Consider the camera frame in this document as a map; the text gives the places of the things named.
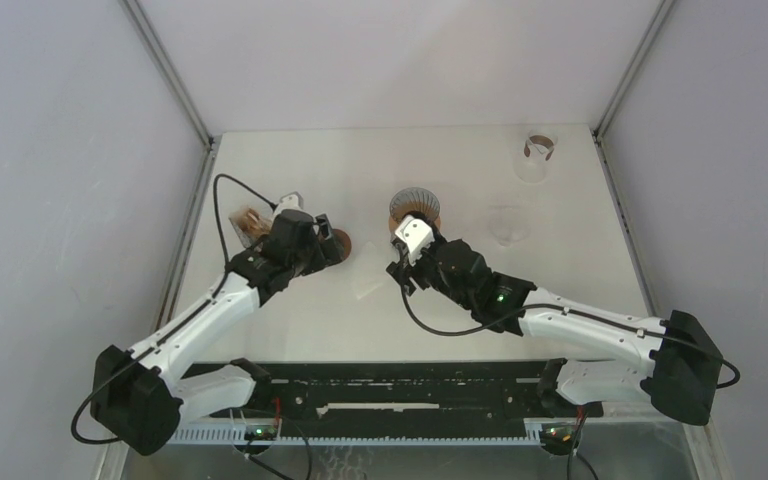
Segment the grey ribbed glass dripper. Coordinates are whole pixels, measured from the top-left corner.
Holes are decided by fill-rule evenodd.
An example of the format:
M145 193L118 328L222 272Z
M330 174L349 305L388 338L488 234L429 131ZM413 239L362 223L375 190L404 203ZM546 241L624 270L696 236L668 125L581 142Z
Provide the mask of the grey ribbed glass dripper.
M421 218L428 222L440 219L441 206L437 196L422 187L407 187L398 191L390 200L389 216L401 223L406 216Z

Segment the white paper coffee filter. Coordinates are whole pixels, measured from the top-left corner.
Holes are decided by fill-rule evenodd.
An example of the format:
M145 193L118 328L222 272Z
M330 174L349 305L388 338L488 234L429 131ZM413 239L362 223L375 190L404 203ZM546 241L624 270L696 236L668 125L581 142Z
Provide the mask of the white paper coffee filter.
M382 286L392 282L387 267L392 261L392 252L373 242L364 243L352 253L350 285L357 300L363 300Z

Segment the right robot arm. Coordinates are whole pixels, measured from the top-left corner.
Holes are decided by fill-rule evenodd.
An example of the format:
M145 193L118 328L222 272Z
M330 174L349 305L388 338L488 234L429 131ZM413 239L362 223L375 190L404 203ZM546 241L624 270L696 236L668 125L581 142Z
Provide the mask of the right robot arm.
M594 360L548 362L538 388L539 406L552 416L604 402L649 402L666 417L694 426L709 423L728 363L701 322L673 311L668 318L619 314L556 295L533 282L494 271L462 240L419 249L396 240L387 272L407 302L432 289L475 321L482 331L546 338L591 350Z

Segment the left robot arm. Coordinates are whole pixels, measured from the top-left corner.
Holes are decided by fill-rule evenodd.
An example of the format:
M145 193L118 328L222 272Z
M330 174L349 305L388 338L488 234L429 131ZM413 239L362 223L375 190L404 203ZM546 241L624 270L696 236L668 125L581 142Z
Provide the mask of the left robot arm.
M290 282L345 261L348 234L324 214L285 209L270 230L226 261L217 282L169 324L127 349L114 345L95 361L92 418L137 453L159 451L186 423L237 407L250 417L271 407L271 388L257 366L236 359L187 376L198 357L230 328L252 316Z

